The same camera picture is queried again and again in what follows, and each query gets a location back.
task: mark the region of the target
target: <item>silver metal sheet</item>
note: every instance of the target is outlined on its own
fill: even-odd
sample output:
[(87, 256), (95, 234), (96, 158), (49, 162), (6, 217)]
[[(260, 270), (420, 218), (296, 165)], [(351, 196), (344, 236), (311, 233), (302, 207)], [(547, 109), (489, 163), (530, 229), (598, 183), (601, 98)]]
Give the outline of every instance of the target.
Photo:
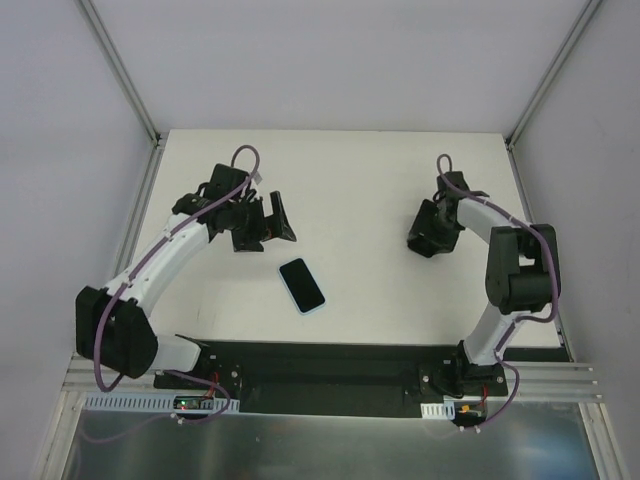
[[(79, 428), (105, 437), (146, 418), (83, 412)], [(160, 419), (105, 445), (76, 435), (63, 478), (583, 480), (597, 473), (578, 407), (527, 403), (480, 434), (447, 421), (241, 414), (178, 426)]]

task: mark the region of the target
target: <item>cable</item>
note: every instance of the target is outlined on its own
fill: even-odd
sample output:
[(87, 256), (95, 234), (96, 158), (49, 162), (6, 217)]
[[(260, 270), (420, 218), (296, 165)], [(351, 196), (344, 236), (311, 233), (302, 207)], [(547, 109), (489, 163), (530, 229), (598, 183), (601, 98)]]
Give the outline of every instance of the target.
[(215, 418), (217, 418), (220, 415), (222, 415), (224, 412), (226, 412), (229, 409), (229, 407), (231, 406), (231, 396), (229, 395), (229, 392), (227, 392), (220, 385), (215, 384), (213, 382), (208, 382), (207, 380), (203, 380), (201, 378), (192, 377), (191, 375), (187, 375), (186, 373), (178, 372), (176, 370), (165, 370), (165, 373), (168, 373), (169, 375), (173, 375), (174, 377), (178, 377), (178, 378), (183, 378), (185, 380), (189, 380), (190, 382), (201, 383), (201, 384), (207, 385), (207, 386), (213, 386), (213, 388), (215, 388), (220, 393), (222, 393), (224, 395), (224, 397), (227, 399), (227, 401), (224, 404), (224, 406), (220, 410), (218, 410), (217, 412), (212, 413), (211, 415), (207, 415), (206, 417), (200, 418), (198, 420), (188, 420), (186, 418), (183, 418), (182, 421), (184, 421), (188, 425), (200, 425), (200, 424), (203, 424), (203, 423), (209, 423), (212, 420), (214, 420)]
[[(198, 420), (189, 420), (187, 418), (182, 417), (179, 420), (178, 423), (186, 423), (187, 425), (198, 425), (198, 424), (202, 424), (202, 423), (208, 423), (208, 422), (211, 422), (213, 419), (215, 419), (215, 418), (219, 417), (220, 415), (222, 415), (231, 406), (231, 396), (229, 395), (229, 392), (227, 392), (227, 390), (224, 389), (223, 387), (221, 387), (220, 385), (217, 385), (217, 384), (212, 383), (212, 382), (208, 382), (206, 380), (202, 380), (200, 378), (192, 377), (190, 375), (185, 375), (184, 373), (176, 372), (176, 371), (173, 371), (173, 370), (165, 370), (165, 372), (169, 373), (171, 375), (175, 375), (177, 377), (184, 378), (186, 380), (190, 380), (192, 382), (197, 382), (197, 383), (202, 383), (204, 385), (209, 385), (213, 389), (218, 390), (220, 393), (222, 393), (225, 396), (225, 398), (227, 399), (226, 403), (223, 405), (223, 407), (220, 410), (218, 410), (217, 412), (214, 412), (214, 413), (212, 413), (210, 415), (207, 415), (205, 418), (201, 418), (201, 419), (198, 419)], [(124, 432), (117, 433), (117, 434), (112, 435), (110, 437), (104, 437), (104, 438), (91, 437), (91, 436), (87, 435), (87, 433), (84, 431), (84, 428), (82, 428), (82, 425), (80, 425), (78, 427), (78, 434), (80, 435), (80, 437), (84, 441), (86, 441), (88, 443), (92, 443), (94, 445), (104, 445), (106, 443), (115, 442), (116, 440), (120, 440), (121, 438), (124, 438), (124, 437), (126, 437), (128, 435), (134, 434), (138, 430), (140, 430), (141, 428), (149, 425), (150, 423), (155, 422), (156, 420), (160, 420), (161, 418), (173, 418), (174, 415), (175, 415), (175, 413), (171, 413), (171, 414), (159, 413), (158, 415), (154, 415), (152, 417), (147, 418), (146, 420), (138, 423), (137, 425), (131, 427), (128, 430), (125, 430)]]
[(219, 200), (216, 200), (212, 204), (210, 204), (210, 205), (206, 206), (205, 208), (197, 211), (196, 213), (194, 213), (193, 215), (191, 215), (187, 219), (185, 219), (182, 222), (180, 222), (177, 226), (175, 226), (169, 232), (170, 233), (169, 237), (167, 237), (167, 236), (162, 237), (162, 239), (159, 240), (158, 243), (156, 243), (147, 252), (147, 254), (144, 257), (142, 257), (142, 259), (133, 268), (133, 270), (131, 270), (131, 273), (129, 273), (128, 281), (127, 282), (123, 282), (122, 285), (120, 285), (118, 290), (116, 290), (115, 294), (109, 300), (109, 303), (107, 303), (107, 306), (105, 307), (105, 309), (102, 312), (102, 315), (100, 316), (100, 321), (98, 322), (98, 327), (96, 329), (96, 339), (95, 339), (95, 343), (93, 344), (93, 374), (94, 374), (94, 376), (96, 378), (96, 384), (98, 385), (98, 388), (100, 389), (100, 391), (105, 392), (105, 393), (111, 392), (114, 388), (116, 388), (116, 386), (120, 383), (120, 380), (122, 380), (122, 378), (124, 377), (123, 374), (118, 375), (118, 377), (115, 379), (115, 381), (111, 385), (107, 386), (104, 383), (104, 380), (102, 378), (102, 372), (100, 370), (100, 353), (101, 353), (101, 347), (102, 347), (102, 337), (104, 335), (104, 329), (105, 329), (105, 326), (107, 324), (107, 320), (109, 319), (109, 316), (111, 315), (111, 311), (113, 310), (113, 307), (116, 305), (117, 301), (120, 299), (120, 297), (122, 296), (124, 291), (127, 289), (127, 287), (131, 284), (131, 281), (133, 281), (136, 278), (136, 276), (140, 273), (140, 271), (145, 267), (145, 265), (147, 263), (149, 263), (149, 260), (151, 260), (153, 258), (153, 256), (156, 253), (158, 253), (158, 251), (167, 242), (169, 242), (169, 239), (171, 237), (173, 237), (176, 233), (178, 233), (184, 227), (186, 227), (191, 222), (195, 221), (196, 219), (198, 219), (199, 217), (201, 217), (205, 213), (208, 213), (211, 210), (214, 210), (215, 208), (218, 208), (219, 206), (223, 205), (228, 200), (231, 200), (237, 194), (241, 193), (242, 190), (244, 190), (244, 188), (251, 183), (253, 178), (258, 173), (258, 168), (260, 166), (260, 154), (258, 153), (258, 150), (256, 150), (255, 147), (253, 147), (251, 145), (242, 145), (241, 147), (238, 147), (238, 149), (233, 154), (232, 165), (233, 165), (233, 163), (235, 163), (235, 159), (238, 156), (238, 154), (240, 152), (242, 152), (243, 150), (251, 150), (253, 152), (253, 154), (255, 155), (255, 158), (256, 158), (255, 165), (253, 166), (253, 170), (251, 171), (251, 173), (249, 173), (247, 178), (240, 185), (238, 185), (236, 188), (231, 190), (224, 197), (220, 198)]
[(509, 365), (507, 362), (502, 360), (500, 358), (500, 356), (498, 355), (498, 352), (494, 352), (494, 354), (495, 354), (495, 357), (496, 357), (496, 361), (502, 366), (502, 368), (506, 368), (506, 369), (511, 370), (514, 373), (514, 375), (516, 376), (516, 380), (515, 380), (515, 383), (513, 384), (513, 388), (511, 389), (511, 395), (509, 395), (509, 398), (507, 398), (507, 401), (504, 402), (504, 405), (502, 405), (498, 409), (498, 411), (496, 413), (494, 413), (489, 418), (487, 418), (484, 422), (482, 422), (483, 426), (488, 424), (488, 423), (490, 423), (490, 422), (493, 422), (496, 418), (498, 418), (500, 415), (502, 415), (502, 413), (507, 408), (509, 408), (509, 405), (511, 405), (513, 403), (513, 400), (516, 398), (516, 395), (518, 394), (518, 389), (520, 388), (520, 372), (518, 372), (518, 369), (516, 367), (514, 367), (513, 365)]
[(453, 170), (453, 162), (451, 160), (451, 157), (449, 155), (447, 155), (446, 153), (443, 153), (442, 155), (440, 155), (438, 157), (438, 159), (436, 160), (436, 166), (438, 168), (438, 174), (439, 174), (440, 178), (442, 179), (442, 181), (451, 190), (456, 192), (458, 195), (462, 195), (463, 197), (466, 197), (466, 198), (468, 198), (470, 200), (473, 200), (474, 202), (481, 203), (482, 205), (486, 205), (487, 207), (491, 208), (492, 210), (495, 210), (500, 215), (502, 215), (504, 218), (506, 218), (509, 222), (511, 222), (511, 223), (519, 226), (520, 228), (526, 230), (527, 232), (529, 232), (540, 243), (540, 248), (542, 249), (542, 253), (543, 253), (545, 261), (547, 263), (547, 268), (549, 269), (549, 276), (551, 277), (551, 312), (545, 318), (535, 317), (533, 315), (520, 315), (519, 317), (517, 317), (514, 320), (514, 322), (518, 323), (518, 322), (522, 322), (524, 320), (531, 320), (532, 322), (536, 322), (536, 323), (550, 323), (550, 322), (552, 322), (553, 319), (558, 314), (558, 277), (556, 276), (555, 264), (553, 263), (553, 256), (551, 255), (551, 249), (549, 248), (549, 244), (547, 243), (545, 238), (542, 235), (540, 235), (540, 233), (538, 231), (534, 230), (533, 228), (531, 228), (529, 225), (527, 225), (526, 223), (522, 222), (521, 220), (518, 220), (513, 215), (511, 215), (509, 212), (507, 212), (503, 208), (499, 207), (495, 203), (490, 202), (487, 198), (478, 197), (478, 196), (474, 195), (471, 192), (466, 192), (466, 191), (461, 190), (458, 187), (456, 187), (451, 182), (451, 180), (449, 180), (444, 175), (444, 173), (442, 171), (442, 167), (440, 165), (440, 162), (442, 161), (443, 158), (446, 158), (448, 160), (448, 162), (449, 162), (449, 172)]
[[(474, 202), (486, 205), (487, 207), (491, 208), (492, 210), (495, 210), (500, 215), (502, 215), (504, 218), (506, 218), (509, 222), (511, 222), (511, 223), (519, 226), (520, 228), (524, 229), (525, 231), (529, 232), (540, 243), (540, 249), (542, 250), (542, 253), (544, 255), (545, 262), (547, 263), (547, 268), (549, 269), (549, 276), (551, 277), (551, 312), (549, 312), (549, 315), (547, 317), (545, 317), (545, 318), (535, 317), (533, 315), (520, 315), (520, 316), (515, 318), (514, 325), (516, 323), (522, 322), (524, 320), (531, 320), (531, 321), (536, 322), (536, 323), (550, 323), (550, 322), (552, 322), (553, 319), (556, 317), (556, 315), (558, 313), (558, 277), (556, 275), (556, 268), (555, 268), (555, 264), (553, 262), (553, 255), (551, 255), (551, 249), (549, 248), (549, 244), (547, 243), (547, 240), (542, 235), (540, 235), (540, 233), (538, 231), (536, 231), (535, 229), (531, 228), (529, 225), (527, 225), (526, 223), (522, 222), (521, 220), (515, 218), (513, 215), (511, 215), (509, 212), (507, 212), (503, 208), (499, 207), (495, 203), (490, 202), (487, 198), (478, 197), (477, 195), (474, 195), (471, 192), (466, 192), (466, 191), (461, 190), (460, 188), (456, 187), (444, 175), (444, 172), (442, 171), (441, 162), (442, 162), (443, 158), (446, 159), (448, 161), (448, 163), (449, 163), (449, 170), (448, 170), (449, 172), (451, 172), (453, 170), (453, 161), (451, 160), (451, 157), (449, 155), (447, 155), (446, 153), (443, 153), (440, 156), (438, 156), (438, 158), (436, 160), (436, 167), (438, 169), (438, 174), (439, 174), (440, 178), (442, 179), (442, 181), (451, 190), (456, 192), (458, 195), (462, 195), (463, 197), (466, 197), (466, 198), (468, 198), (470, 200), (473, 200)], [(504, 403), (504, 405), (502, 405), (502, 407), (500, 407), (498, 409), (498, 411), (496, 413), (494, 413), (491, 417), (486, 419), (483, 422), (483, 425), (486, 425), (487, 423), (492, 422), (497, 417), (499, 417), (509, 407), (509, 405), (511, 405), (511, 403), (513, 403), (513, 400), (515, 399), (516, 395), (518, 394), (518, 388), (520, 387), (520, 372), (518, 372), (518, 369), (516, 367), (514, 367), (512, 365), (509, 365), (507, 362), (502, 360), (502, 358), (500, 358), (500, 355), (498, 353), (498, 351), (502, 348), (504, 343), (506, 343), (506, 339), (508, 339), (508, 337), (511, 335), (511, 333), (513, 333), (513, 329), (510, 329), (510, 330), (508, 330), (506, 332), (505, 336), (503, 336), (503, 338), (498, 343), (498, 349), (494, 350), (493, 354), (494, 354), (494, 356), (496, 358), (497, 363), (500, 364), (500, 366), (502, 366), (502, 368), (511, 370), (514, 373), (514, 375), (516, 377), (515, 378), (515, 383), (513, 385), (512, 390), (511, 390), (511, 395), (509, 395), (509, 398)]]

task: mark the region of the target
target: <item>smartphone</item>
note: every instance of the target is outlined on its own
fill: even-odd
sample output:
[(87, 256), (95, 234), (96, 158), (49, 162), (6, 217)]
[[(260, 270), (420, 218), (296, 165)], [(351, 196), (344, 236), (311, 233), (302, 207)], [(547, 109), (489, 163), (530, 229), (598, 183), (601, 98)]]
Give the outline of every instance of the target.
[(311, 313), (324, 305), (324, 295), (304, 260), (296, 258), (278, 271), (300, 313)]

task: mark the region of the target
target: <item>white wall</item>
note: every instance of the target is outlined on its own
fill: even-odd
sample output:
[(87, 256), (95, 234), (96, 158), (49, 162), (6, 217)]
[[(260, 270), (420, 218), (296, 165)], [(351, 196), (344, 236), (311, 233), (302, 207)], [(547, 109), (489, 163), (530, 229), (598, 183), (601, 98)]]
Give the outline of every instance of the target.
[(96, 0), (161, 131), (508, 134), (586, 0)]
[(0, 4), (0, 478), (24, 480), (149, 143), (74, 3)]
[(534, 215), (555, 224), (564, 323), (593, 362), (640, 475), (640, 3), (605, 2), (516, 150)]

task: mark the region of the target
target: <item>white table surface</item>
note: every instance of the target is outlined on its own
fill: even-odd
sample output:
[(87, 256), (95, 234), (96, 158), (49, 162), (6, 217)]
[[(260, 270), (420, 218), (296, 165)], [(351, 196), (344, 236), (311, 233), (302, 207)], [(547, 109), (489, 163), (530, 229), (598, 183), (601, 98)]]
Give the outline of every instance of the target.
[[(164, 226), (175, 201), (228, 164), (245, 143), (260, 152), (260, 192), (280, 190), (297, 243), (272, 240), (264, 253), (233, 253), (216, 237), (175, 278), (151, 321), (158, 333), (217, 340), (456, 344), (486, 303), (487, 245), (462, 232), (455, 251), (426, 259), (406, 236), (420, 202), (436, 189), (446, 152), (473, 189), (524, 218), (497, 134), (171, 131), (138, 250)], [(246, 151), (237, 166), (251, 170)], [(300, 315), (277, 268), (302, 257), (326, 305)], [(514, 346), (557, 347), (553, 324), (526, 324)]]

